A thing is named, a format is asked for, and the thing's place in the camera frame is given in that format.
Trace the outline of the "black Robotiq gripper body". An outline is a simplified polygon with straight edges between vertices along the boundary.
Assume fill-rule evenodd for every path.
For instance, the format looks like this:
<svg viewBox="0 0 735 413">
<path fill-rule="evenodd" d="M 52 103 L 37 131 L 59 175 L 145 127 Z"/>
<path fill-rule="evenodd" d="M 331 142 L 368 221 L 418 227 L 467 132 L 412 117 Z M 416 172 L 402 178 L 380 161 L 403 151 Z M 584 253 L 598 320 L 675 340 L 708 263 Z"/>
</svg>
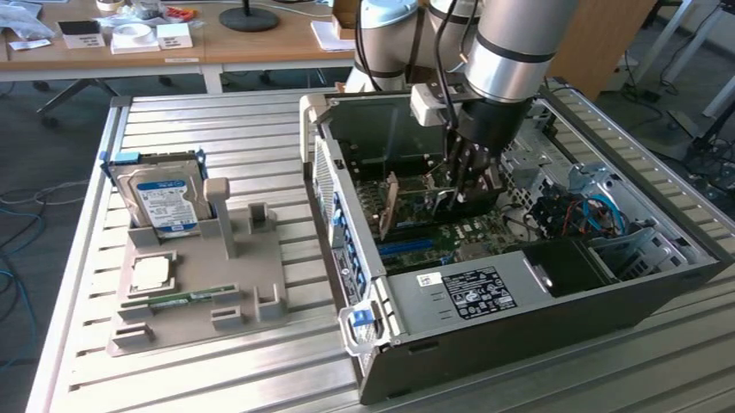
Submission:
<svg viewBox="0 0 735 413">
<path fill-rule="evenodd" d="M 524 122 L 532 98 L 520 102 L 468 101 L 459 110 L 459 136 L 488 151 L 503 151 Z"/>
</svg>

